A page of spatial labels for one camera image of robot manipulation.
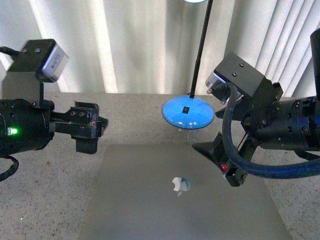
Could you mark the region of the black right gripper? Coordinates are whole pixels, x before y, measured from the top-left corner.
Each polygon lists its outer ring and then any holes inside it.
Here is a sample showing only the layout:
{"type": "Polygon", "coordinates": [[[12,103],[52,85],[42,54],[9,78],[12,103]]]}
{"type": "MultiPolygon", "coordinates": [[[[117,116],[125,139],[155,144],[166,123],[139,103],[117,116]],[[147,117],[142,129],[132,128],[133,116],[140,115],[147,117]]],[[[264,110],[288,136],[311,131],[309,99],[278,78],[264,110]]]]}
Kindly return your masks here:
{"type": "MultiPolygon", "coordinates": [[[[222,119],[224,113],[225,108],[215,115],[222,119]]],[[[241,121],[246,132],[237,147],[242,158],[251,161],[258,146],[267,150],[284,149],[284,105],[277,94],[243,96],[233,108],[232,120],[241,121]]],[[[213,162],[232,187],[245,182],[248,173],[236,167],[227,156],[221,132],[213,141],[194,143],[192,147],[213,162]]]]}

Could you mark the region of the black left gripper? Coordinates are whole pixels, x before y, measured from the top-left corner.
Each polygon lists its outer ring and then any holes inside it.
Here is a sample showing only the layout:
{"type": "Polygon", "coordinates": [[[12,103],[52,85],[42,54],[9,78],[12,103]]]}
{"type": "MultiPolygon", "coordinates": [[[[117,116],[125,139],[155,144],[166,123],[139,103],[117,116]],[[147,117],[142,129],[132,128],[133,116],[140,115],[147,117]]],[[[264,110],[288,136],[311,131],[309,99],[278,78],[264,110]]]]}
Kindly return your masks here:
{"type": "Polygon", "coordinates": [[[96,153],[98,140],[108,124],[108,119],[99,116],[96,103],[76,101],[65,113],[50,112],[48,132],[70,135],[77,152],[96,153]]]}

